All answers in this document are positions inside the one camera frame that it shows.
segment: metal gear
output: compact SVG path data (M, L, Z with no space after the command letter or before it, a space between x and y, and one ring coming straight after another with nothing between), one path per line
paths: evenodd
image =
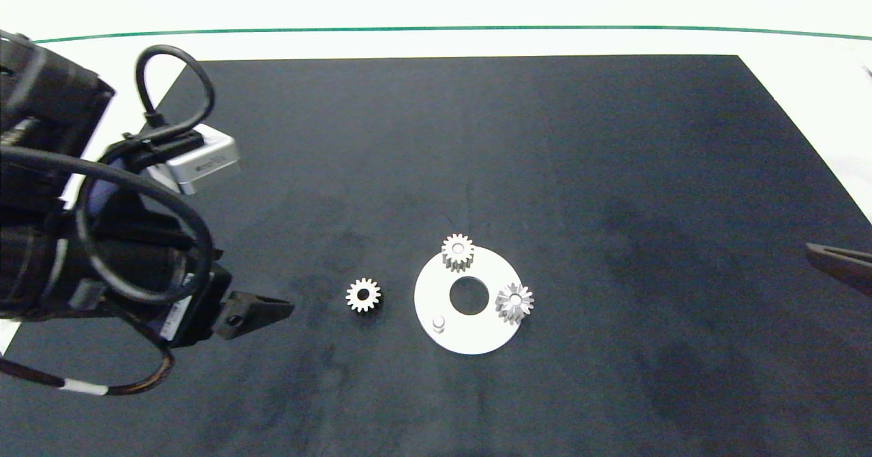
M352 306L352 311L357 311L358 313L367 312L370 309L376 308L376 304L379 304L380 290L381 287L377 281L371 278L369 280L361 278L352 283L351 289L345 290L348 292L345 298L348 299L348 305Z
M442 262L451 271L464 271L473 264L476 246L468 236L452 234L442 242Z
M518 323L530 314L533 308L533 292L520 283L511 283L499 290L496 296L496 311L502 320L510 324Z

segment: center hole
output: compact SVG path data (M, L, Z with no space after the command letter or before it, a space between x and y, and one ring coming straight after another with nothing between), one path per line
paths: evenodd
M461 314L476 315L488 307L488 287L473 277L463 277L451 286L451 305Z

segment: white background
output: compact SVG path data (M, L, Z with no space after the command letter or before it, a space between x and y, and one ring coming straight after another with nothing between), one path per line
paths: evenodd
M872 36L872 0L0 0L0 27L35 40L177 29L670 25ZM118 96L85 153L140 128L133 68L151 44L197 59L738 54L872 221L872 42L716 31L397 31L154 35L51 42ZM181 70L149 69L161 97ZM15 332L0 321L0 351Z

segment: black table surface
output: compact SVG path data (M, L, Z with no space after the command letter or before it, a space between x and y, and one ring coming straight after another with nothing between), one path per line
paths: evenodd
M0 454L872 454L872 299L803 251L872 227L738 57L205 67L243 173L190 202L233 289L296 311L179 349L139 396L4 377ZM186 70L161 108L201 97ZM485 355L414 311L455 232L535 293ZM360 277L374 317L345 305ZM115 320L25 326L8 355L100 383L158 360Z

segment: white circular plate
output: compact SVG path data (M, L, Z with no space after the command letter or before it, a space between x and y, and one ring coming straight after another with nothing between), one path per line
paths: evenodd
M471 277L488 289L488 305L478 314L463 314L451 304L451 286ZM520 284L512 265L489 249L476 246L473 263L466 271L451 271L442 262L442 253L433 256L415 283L415 312L424 332L443 348L463 355L494 351L512 339L520 324L499 317L496 296L502 287Z

